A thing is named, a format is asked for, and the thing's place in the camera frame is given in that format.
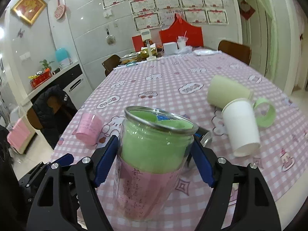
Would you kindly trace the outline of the pink plastic cup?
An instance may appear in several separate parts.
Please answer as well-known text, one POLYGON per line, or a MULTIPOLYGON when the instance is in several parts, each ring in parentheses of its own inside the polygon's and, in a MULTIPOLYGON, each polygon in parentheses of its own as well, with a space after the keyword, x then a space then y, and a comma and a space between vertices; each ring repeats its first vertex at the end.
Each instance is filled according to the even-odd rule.
POLYGON ((102 118, 94 112, 84 112, 75 132, 75 137, 82 143, 93 146, 103 127, 102 118))

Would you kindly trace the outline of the white desk lamp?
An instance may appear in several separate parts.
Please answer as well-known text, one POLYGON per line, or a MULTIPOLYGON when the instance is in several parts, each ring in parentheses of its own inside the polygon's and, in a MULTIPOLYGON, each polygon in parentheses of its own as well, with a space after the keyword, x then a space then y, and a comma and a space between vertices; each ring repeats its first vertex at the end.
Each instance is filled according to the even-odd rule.
POLYGON ((152 55, 152 50, 151 50, 151 47, 150 47, 150 40, 151 40, 150 30, 149 29, 143 29, 143 30, 140 31, 140 33, 141 33, 142 41, 145 41, 146 45, 147 45, 147 50, 148 50, 148 54, 149 54, 149 56, 147 57, 147 61, 157 59, 156 56, 152 55))

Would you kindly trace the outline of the brown chair right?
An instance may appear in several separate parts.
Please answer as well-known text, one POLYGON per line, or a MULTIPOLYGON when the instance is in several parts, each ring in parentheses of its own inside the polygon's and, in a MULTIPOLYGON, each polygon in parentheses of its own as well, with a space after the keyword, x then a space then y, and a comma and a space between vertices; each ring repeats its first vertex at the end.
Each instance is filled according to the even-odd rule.
POLYGON ((222 40, 218 45, 218 50, 242 61, 247 65, 249 65, 251 62, 252 50, 249 46, 222 40))

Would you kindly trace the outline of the white box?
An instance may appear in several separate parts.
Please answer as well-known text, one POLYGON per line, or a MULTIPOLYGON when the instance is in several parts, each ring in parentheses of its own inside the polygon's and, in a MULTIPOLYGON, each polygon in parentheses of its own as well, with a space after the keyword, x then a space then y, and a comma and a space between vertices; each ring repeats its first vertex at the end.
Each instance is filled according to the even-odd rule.
POLYGON ((178 53, 177 43, 176 42, 164 43, 163 51, 165 56, 177 54, 178 53))

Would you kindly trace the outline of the blue CoolTowel can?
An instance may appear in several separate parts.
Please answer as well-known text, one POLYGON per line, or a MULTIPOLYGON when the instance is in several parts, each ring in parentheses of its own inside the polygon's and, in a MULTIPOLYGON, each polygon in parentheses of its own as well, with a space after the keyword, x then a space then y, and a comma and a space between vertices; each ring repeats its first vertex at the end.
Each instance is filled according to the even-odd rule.
POLYGON ((206 130, 202 127, 199 127, 194 135, 199 140, 199 142, 202 144, 203 147, 210 148, 213 140, 212 133, 210 130, 206 130))

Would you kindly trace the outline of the brown chair left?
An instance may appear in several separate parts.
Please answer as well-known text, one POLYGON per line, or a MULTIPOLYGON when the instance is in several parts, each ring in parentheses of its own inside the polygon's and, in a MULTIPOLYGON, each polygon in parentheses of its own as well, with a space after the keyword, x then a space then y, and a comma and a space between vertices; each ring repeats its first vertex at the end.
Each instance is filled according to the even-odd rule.
POLYGON ((102 65, 105 69, 105 76, 107 77, 111 71, 121 64, 121 58, 118 55, 112 55, 106 59, 102 65))

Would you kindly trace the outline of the white paper cup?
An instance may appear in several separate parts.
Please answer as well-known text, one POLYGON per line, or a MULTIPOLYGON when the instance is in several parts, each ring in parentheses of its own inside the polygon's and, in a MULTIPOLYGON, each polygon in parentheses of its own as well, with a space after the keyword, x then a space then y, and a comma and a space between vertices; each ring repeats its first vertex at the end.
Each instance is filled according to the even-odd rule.
POLYGON ((245 157, 260 148, 260 136, 253 107, 247 99, 235 99, 222 110, 233 155, 245 157))

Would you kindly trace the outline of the black jacket on chair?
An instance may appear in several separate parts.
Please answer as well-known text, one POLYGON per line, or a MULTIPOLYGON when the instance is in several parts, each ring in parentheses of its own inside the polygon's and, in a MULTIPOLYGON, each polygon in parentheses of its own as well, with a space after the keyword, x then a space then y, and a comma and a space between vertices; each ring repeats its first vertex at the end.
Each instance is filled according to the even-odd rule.
POLYGON ((68 94, 59 85, 54 85, 41 93, 32 105, 42 127, 41 133, 55 148, 64 130, 77 113, 68 94))

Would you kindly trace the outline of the gold framed picture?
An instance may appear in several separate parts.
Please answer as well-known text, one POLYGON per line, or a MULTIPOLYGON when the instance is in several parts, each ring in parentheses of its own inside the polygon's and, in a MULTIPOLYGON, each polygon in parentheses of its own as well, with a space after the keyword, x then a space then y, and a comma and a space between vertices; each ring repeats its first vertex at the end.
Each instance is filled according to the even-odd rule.
POLYGON ((47 3, 44 0, 19 0, 11 11, 25 23, 33 25, 46 6, 47 3))

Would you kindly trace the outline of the plastic cup with straw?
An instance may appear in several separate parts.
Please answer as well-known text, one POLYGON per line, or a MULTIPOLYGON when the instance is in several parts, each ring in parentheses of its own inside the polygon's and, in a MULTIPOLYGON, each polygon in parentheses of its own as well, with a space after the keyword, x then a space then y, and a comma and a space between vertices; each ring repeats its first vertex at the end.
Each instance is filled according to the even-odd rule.
POLYGON ((184 49, 186 47, 186 42, 188 40, 188 38, 186 37, 186 33, 184 35, 180 35, 177 37, 177 46, 178 49, 184 49))

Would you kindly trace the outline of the green door curtain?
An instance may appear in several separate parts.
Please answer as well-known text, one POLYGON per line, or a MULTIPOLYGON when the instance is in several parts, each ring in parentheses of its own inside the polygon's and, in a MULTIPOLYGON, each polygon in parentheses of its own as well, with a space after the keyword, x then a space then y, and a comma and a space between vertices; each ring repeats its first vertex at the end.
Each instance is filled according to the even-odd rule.
POLYGON ((267 64, 266 77, 273 81, 276 75, 279 44, 278 44, 278 28, 276 21, 276 13, 273 0, 257 0, 266 12, 267 18, 270 20, 270 40, 269 40, 269 58, 267 64))

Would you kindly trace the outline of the pink checkered tablecloth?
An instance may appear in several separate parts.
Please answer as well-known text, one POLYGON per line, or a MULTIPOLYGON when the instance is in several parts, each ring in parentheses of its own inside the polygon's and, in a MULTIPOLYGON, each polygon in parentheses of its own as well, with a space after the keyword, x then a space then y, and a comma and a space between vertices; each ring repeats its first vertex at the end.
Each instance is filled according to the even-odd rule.
POLYGON ((52 155, 71 153, 78 161, 95 148, 76 139, 84 112, 94 111, 103 120, 100 135, 105 144, 119 133, 124 108, 140 105, 188 117, 213 134, 211 148, 217 156, 238 165, 255 162, 273 194, 282 227, 286 227, 307 198, 307 117, 287 95, 253 68, 224 53, 169 56, 154 62, 112 71, 98 85, 62 134, 52 155), (254 98, 268 99, 276 109, 276 120, 260 130, 260 151, 252 157, 233 156, 219 109, 207 102, 213 76, 236 80, 251 89, 254 98))

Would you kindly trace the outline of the red gift bag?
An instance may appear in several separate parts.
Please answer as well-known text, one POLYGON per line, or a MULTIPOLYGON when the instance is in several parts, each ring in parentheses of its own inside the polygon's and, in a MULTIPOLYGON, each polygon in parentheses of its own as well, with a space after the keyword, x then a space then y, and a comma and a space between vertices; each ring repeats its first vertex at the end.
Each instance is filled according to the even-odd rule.
POLYGON ((161 43, 176 42, 178 37, 188 38, 186 44, 192 47, 204 46, 202 28, 186 22, 178 13, 169 28, 159 31, 161 43))

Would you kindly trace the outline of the clear jar pink green paper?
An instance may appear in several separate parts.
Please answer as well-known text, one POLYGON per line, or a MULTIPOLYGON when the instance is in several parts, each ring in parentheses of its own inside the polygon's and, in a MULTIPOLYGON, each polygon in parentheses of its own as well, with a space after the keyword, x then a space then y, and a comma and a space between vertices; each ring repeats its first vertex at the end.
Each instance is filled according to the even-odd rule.
POLYGON ((198 126, 189 119, 128 106, 116 157, 117 209, 134 221, 155 218, 173 191, 198 126))

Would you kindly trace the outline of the white plastic bag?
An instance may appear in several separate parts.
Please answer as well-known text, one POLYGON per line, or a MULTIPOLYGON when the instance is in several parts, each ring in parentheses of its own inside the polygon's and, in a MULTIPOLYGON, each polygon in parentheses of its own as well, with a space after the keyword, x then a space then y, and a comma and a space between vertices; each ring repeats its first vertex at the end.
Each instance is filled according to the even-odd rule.
POLYGON ((197 56, 208 56, 208 55, 219 54, 220 51, 212 50, 212 49, 195 49, 193 53, 197 56))

